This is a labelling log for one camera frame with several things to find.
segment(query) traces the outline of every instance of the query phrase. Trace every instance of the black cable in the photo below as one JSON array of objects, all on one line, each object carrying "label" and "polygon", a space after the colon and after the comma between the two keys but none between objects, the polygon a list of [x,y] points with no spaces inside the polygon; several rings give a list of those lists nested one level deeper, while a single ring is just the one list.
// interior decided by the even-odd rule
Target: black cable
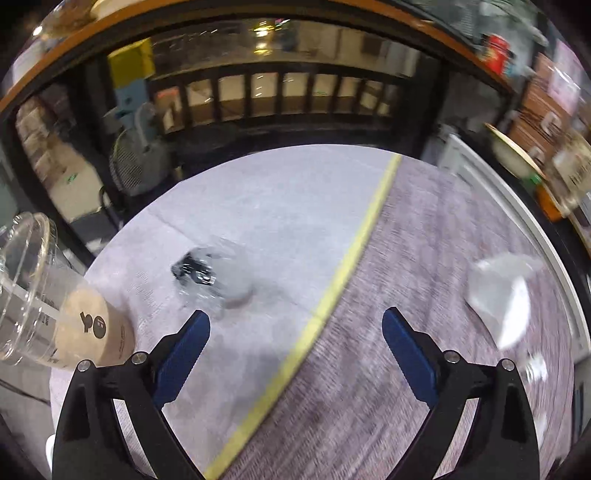
[{"label": "black cable", "polygon": [[14,385],[11,385],[10,383],[5,382],[2,379],[0,379],[0,387],[4,387],[7,390],[10,390],[12,393],[16,393],[17,395],[21,395],[26,398],[32,398],[33,400],[40,401],[41,403],[47,405],[48,407],[51,407],[51,403],[49,402],[49,400],[46,400],[45,398],[36,397],[35,395],[31,395],[30,393],[27,393],[24,390],[21,390],[20,388],[15,387]]}]

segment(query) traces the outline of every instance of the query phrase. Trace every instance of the orange object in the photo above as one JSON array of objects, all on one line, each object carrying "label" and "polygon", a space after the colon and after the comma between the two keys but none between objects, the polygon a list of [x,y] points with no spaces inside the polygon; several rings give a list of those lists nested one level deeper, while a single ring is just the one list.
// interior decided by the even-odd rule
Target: orange object
[{"label": "orange object", "polygon": [[562,213],[560,213],[560,210],[558,210],[558,208],[556,207],[554,200],[550,196],[550,193],[548,192],[547,188],[544,186],[543,183],[538,185],[538,187],[535,190],[535,193],[538,198],[538,203],[540,204],[540,207],[542,208],[550,222],[558,222],[559,220],[562,220],[564,218],[562,216]]},{"label": "orange object", "polygon": [[484,55],[484,63],[495,73],[502,75],[509,59],[509,42],[500,35],[490,35]]}]

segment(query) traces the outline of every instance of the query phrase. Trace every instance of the yellow stripe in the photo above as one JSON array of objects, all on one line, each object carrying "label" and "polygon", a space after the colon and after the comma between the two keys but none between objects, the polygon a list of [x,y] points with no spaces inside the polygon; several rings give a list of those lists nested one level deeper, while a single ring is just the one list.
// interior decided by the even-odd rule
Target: yellow stripe
[{"label": "yellow stripe", "polygon": [[382,206],[394,181],[400,159],[400,154],[394,154],[392,156],[382,176],[382,180],[374,193],[363,223],[353,240],[353,244],[350,246],[328,289],[316,307],[314,316],[308,321],[304,332],[287,355],[277,375],[271,380],[261,398],[257,400],[242,424],[236,429],[236,432],[228,440],[217,458],[207,468],[205,478],[208,480],[217,480],[226,468],[230,466],[267,416],[279,398],[279,395],[281,395],[289,381],[296,374],[304,358],[306,358],[306,355],[314,345],[363,254],[365,245],[374,229],[375,222],[378,219],[379,213],[382,211]]}]

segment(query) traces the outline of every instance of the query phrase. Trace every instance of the plastic cup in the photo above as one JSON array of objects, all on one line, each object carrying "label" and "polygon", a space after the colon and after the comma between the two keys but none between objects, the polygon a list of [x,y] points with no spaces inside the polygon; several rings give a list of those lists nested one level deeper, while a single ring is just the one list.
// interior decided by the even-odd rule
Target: plastic cup
[{"label": "plastic cup", "polygon": [[1,360],[117,365],[134,346],[129,320],[72,269],[45,215],[23,213],[0,229]]}]

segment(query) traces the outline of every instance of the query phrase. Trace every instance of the red container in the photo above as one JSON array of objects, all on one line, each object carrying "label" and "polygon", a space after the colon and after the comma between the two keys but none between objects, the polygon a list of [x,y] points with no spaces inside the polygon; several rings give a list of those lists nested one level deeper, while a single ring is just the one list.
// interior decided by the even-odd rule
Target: red container
[{"label": "red container", "polygon": [[495,73],[503,75],[505,63],[509,59],[509,42],[500,35],[489,35],[486,44],[484,63]]}]

